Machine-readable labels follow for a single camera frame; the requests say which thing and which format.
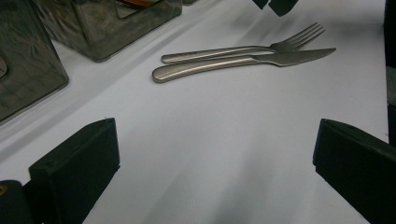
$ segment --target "cutlery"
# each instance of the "cutlery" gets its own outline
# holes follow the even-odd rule
[[[159,67],[152,72],[153,80],[163,83],[178,77],[220,68],[269,63],[279,67],[307,63],[323,58],[335,49],[314,49],[263,55],[244,55],[229,58],[211,59],[191,63],[177,63]]]
[[[192,52],[184,52],[184,53],[176,53],[176,54],[167,54],[162,56],[163,63],[184,63],[208,58],[214,58],[219,56],[233,55],[239,53],[249,53],[249,52],[257,52],[257,51],[271,51],[271,52],[290,52],[295,51],[321,34],[323,34],[325,30],[323,27],[319,25],[317,22],[308,26],[300,33],[289,37],[286,40],[277,42],[272,44],[269,47],[264,46],[245,46],[245,47],[236,47],[236,48],[227,48],[227,49],[209,49],[209,50],[201,50],[201,51],[192,51]]]

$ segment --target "knife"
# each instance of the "knife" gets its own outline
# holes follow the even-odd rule
[[[152,72],[154,82],[163,83],[178,77],[184,77],[204,71],[220,68],[270,63],[279,67],[311,62],[335,52],[335,49],[313,49],[286,53],[263,55],[243,55],[237,57],[204,60],[192,63],[178,63],[156,68]]]

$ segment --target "knife handle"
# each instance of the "knife handle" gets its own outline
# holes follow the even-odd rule
[[[215,58],[220,56],[227,56],[239,53],[249,53],[257,51],[271,51],[272,49],[262,47],[262,46],[245,46],[245,47],[235,47],[227,49],[208,49],[176,54],[166,54],[161,57],[163,63],[185,63],[190,61],[198,61],[202,59]]]
[[[212,59],[192,63],[177,63],[159,67],[152,72],[152,78],[157,83],[163,83],[175,78],[184,77],[204,71],[226,67],[251,65],[262,63],[251,56],[237,56],[231,58]]]

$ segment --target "white surface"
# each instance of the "white surface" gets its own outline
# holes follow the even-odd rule
[[[367,223],[318,174],[320,119],[388,141],[385,0],[300,0],[279,18],[249,0],[200,0],[104,63],[55,43],[70,84],[0,128],[0,179],[84,125],[115,118],[121,168],[85,224]],[[312,63],[151,80],[166,53],[269,45],[317,21]]]

